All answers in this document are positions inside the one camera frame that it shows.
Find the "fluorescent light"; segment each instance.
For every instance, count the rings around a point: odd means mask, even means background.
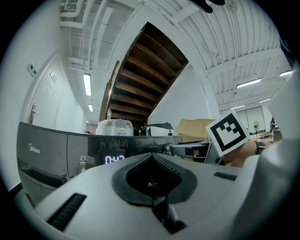
[[[85,87],[85,93],[87,96],[92,96],[92,92],[90,89],[90,74],[83,74],[83,81],[84,81],[84,87]]]
[[[265,101],[269,101],[271,98],[268,98],[268,99],[265,99],[265,100],[262,100],[262,101],[259,101],[258,103],[262,103],[262,102],[265,102]]]
[[[237,107],[232,107],[230,109],[235,109],[235,108],[238,108],[238,107],[244,107],[245,105],[241,105],[241,106],[237,106]]]
[[[293,71],[286,71],[286,72],[283,72],[283,73],[279,74],[279,76],[280,76],[280,77],[283,77],[283,76],[289,75],[289,74],[291,74],[291,73],[293,73]]]
[[[254,83],[259,83],[261,81],[261,78],[257,78],[255,80],[252,80],[252,81],[249,81],[249,82],[245,82],[245,83],[242,83],[242,84],[238,84],[236,86],[236,88],[242,88],[242,87],[246,87],[248,85],[251,85],[251,84],[254,84]]]
[[[92,104],[89,104],[89,109],[90,109],[91,112],[93,111],[93,105]]]

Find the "cardboard box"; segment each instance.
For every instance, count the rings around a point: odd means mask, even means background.
[[[207,141],[208,132],[205,127],[211,124],[213,121],[213,119],[182,119],[176,129],[176,132],[178,133],[178,135],[182,136],[183,142],[193,142],[200,140]]]

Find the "midea logo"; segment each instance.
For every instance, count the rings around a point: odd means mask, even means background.
[[[36,153],[39,154],[39,149],[36,149],[35,147],[33,147],[31,143],[29,143],[29,151],[30,151],[30,152],[31,152],[31,151],[34,151],[34,152],[36,152]]]

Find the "plastic bag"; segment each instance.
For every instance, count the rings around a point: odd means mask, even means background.
[[[133,126],[124,119],[103,120],[98,123],[96,135],[133,136]]]

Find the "white marker card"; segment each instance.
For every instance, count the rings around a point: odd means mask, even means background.
[[[250,139],[249,133],[242,125],[234,110],[229,110],[221,118],[206,126],[215,144],[219,156],[231,152]]]

